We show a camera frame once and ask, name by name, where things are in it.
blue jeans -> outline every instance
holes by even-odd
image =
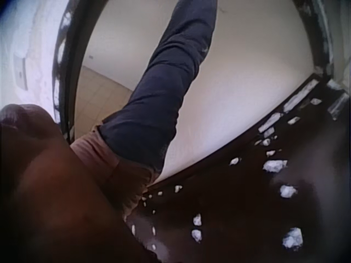
[[[128,104],[103,120],[117,155],[161,173],[178,112],[211,45],[217,0],[180,0]]]

white surface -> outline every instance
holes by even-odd
[[[35,104],[54,119],[53,61],[68,0],[13,0],[0,17],[0,108]],[[25,58],[28,90],[15,84],[14,54]]]
[[[291,198],[297,190],[293,186],[282,185],[280,187],[280,196],[282,198]]]
[[[84,64],[134,89],[176,0],[110,0]],[[185,97],[157,181],[202,160],[283,102],[313,72],[291,0],[220,0],[213,43]]]
[[[287,160],[270,160],[266,161],[263,165],[263,170],[271,173],[278,173],[281,169],[286,168]]]
[[[290,232],[283,239],[283,246],[286,248],[298,248],[302,246],[302,233],[300,228],[292,228]]]

beige tile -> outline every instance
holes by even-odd
[[[77,96],[78,96],[78,99],[89,101],[93,97],[94,93],[95,92],[88,89],[79,89],[77,91]]]
[[[105,104],[102,111],[107,111],[107,112],[113,113],[116,111],[120,111],[122,108],[123,108],[123,106],[119,105],[119,104]]]
[[[118,95],[111,95],[106,103],[105,103],[105,107],[108,108],[119,108],[124,106],[124,102],[125,102],[126,98],[122,97],[122,96],[118,96]]]
[[[115,111],[107,110],[107,109],[102,109],[97,117],[97,121],[102,121],[104,118],[108,117]]]
[[[109,97],[114,92],[114,88],[102,85],[98,92]]]
[[[98,107],[97,105],[94,105],[88,102],[84,107],[82,114],[89,117],[90,119],[96,119],[100,111],[101,111],[101,107]]]
[[[86,134],[85,132],[82,132],[80,130],[75,130],[75,139],[79,139],[80,137],[82,137],[84,134]]]
[[[97,107],[104,107],[107,100],[109,99],[108,96],[106,96],[106,94],[100,93],[99,91],[97,91],[94,96],[89,100],[89,103],[97,106]]]
[[[81,113],[82,110],[84,109],[84,107],[86,106],[87,104],[87,101],[86,100],[83,100],[82,98],[80,97],[77,97],[76,98],[76,109],[75,109],[75,112],[76,113]]]
[[[88,133],[91,130],[94,123],[95,123],[94,119],[91,119],[88,116],[81,114],[77,119],[75,127],[76,127],[76,130],[80,130],[84,133]]]

